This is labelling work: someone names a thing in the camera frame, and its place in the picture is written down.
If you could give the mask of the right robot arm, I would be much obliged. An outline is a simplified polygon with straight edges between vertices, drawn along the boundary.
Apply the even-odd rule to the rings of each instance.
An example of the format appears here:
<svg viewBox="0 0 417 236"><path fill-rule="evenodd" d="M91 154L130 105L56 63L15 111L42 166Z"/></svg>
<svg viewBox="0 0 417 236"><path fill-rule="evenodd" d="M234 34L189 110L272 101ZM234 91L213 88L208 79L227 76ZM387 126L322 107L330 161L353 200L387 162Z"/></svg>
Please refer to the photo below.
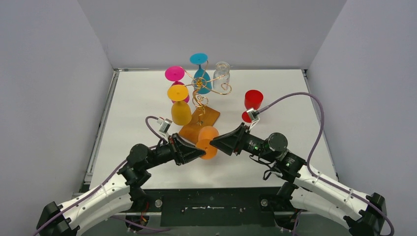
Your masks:
<svg viewBox="0 0 417 236"><path fill-rule="evenodd" d="M355 191L324 175L287 148L281 133L263 140L250 134L242 123L230 133L214 138L210 145L227 155L248 152L268 165L270 173L285 181L277 194L277 204L285 211L302 209L331 219L353 236L379 236L385 222L385 199L378 193Z"/></svg>

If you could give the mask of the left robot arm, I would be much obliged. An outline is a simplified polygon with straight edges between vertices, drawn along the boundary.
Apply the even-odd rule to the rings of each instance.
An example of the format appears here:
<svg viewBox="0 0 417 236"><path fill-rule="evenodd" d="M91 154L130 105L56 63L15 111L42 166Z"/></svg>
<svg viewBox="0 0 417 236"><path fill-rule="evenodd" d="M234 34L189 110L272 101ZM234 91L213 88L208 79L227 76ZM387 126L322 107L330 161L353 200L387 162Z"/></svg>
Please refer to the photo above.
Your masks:
<svg viewBox="0 0 417 236"><path fill-rule="evenodd" d="M100 185L67 202L47 204L34 235L80 236L117 213L130 209L142 211L150 201L142 189L151 177L149 169L169 161L181 166L205 154L204 149L186 142L177 133L155 148L136 144L127 158Z"/></svg>

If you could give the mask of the orange wine glass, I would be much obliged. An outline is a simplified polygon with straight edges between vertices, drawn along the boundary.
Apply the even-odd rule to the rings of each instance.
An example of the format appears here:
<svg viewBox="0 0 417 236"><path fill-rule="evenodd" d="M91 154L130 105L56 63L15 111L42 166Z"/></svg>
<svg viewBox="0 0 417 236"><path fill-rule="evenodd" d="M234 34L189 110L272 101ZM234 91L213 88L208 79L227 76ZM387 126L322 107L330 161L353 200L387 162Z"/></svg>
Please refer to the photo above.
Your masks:
<svg viewBox="0 0 417 236"><path fill-rule="evenodd" d="M196 147L205 151L205 155L201 156L202 159L210 160L217 155L218 149L212 146L210 142L218 136L219 132L213 126L205 126L200 130Z"/></svg>

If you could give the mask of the gold wire rack wooden base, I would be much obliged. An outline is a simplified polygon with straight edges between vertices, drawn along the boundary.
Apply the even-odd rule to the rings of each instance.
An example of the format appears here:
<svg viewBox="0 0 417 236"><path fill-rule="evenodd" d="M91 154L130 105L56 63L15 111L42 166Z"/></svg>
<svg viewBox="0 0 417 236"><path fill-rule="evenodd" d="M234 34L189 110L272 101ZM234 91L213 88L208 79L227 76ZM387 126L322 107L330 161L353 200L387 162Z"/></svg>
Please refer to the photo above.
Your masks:
<svg viewBox="0 0 417 236"><path fill-rule="evenodd" d="M207 71L208 65L209 62L207 61L202 65L202 68ZM190 101L195 107L195 111L192 114L191 122L181 128L179 135L187 141L195 144L198 141L200 130L205 126L213 126L220 117L220 112L209 107L209 99L204 94L198 94L200 86L202 85L200 80L201 78L195 79L194 75L190 75L188 71L185 71L185 73L192 79L191 83L187 86L193 88L192 95L190 96ZM231 92L232 86L228 84L228 89L226 92L221 93L211 89L210 93L228 95Z"/></svg>

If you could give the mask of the red wine glass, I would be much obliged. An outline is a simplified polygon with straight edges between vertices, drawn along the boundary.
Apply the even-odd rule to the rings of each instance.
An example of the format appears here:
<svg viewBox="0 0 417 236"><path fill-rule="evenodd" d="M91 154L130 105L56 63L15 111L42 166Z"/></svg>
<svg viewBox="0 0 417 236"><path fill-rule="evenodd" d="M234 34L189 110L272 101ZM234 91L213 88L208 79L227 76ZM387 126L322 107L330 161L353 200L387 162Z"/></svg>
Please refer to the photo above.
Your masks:
<svg viewBox="0 0 417 236"><path fill-rule="evenodd" d="M244 96L245 108L247 110L251 108L257 110L260 108L263 99L264 99L264 96L260 91L255 90L255 89L249 90L245 93L245 96Z"/></svg>

